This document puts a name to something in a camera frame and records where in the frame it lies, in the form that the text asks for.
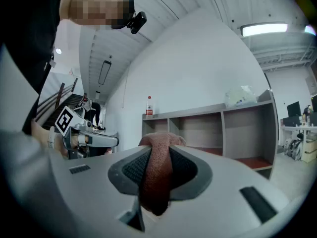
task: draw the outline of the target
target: red-brown fabric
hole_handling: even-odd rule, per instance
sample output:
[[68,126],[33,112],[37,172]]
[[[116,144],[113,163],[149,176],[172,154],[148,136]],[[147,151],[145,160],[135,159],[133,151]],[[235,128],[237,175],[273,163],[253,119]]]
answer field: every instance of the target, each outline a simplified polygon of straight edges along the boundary
[[172,185],[173,168],[168,147],[186,146],[186,141],[173,133],[156,132],[145,135],[140,145],[152,146],[145,177],[140,186],[140,202],[145,209],[159,216],[167,209]]

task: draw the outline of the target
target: plastic bag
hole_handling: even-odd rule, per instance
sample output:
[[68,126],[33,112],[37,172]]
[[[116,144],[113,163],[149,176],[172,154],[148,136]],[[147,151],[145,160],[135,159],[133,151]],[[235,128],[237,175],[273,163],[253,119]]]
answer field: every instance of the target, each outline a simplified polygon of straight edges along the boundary
[[227,108],[231,108],[245,104],[257,103],[257,98],[251,86],[243,85],[230,89],[225,94],[224,103]]

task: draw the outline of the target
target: floor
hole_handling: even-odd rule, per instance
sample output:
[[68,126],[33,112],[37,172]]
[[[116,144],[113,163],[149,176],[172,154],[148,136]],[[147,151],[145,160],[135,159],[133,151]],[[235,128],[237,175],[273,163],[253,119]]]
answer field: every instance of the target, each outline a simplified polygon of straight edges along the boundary
[[290,201],[307,194],[317,177],[317,159],[306,163],[283,153],[275,157],[270,182],[282,190]]

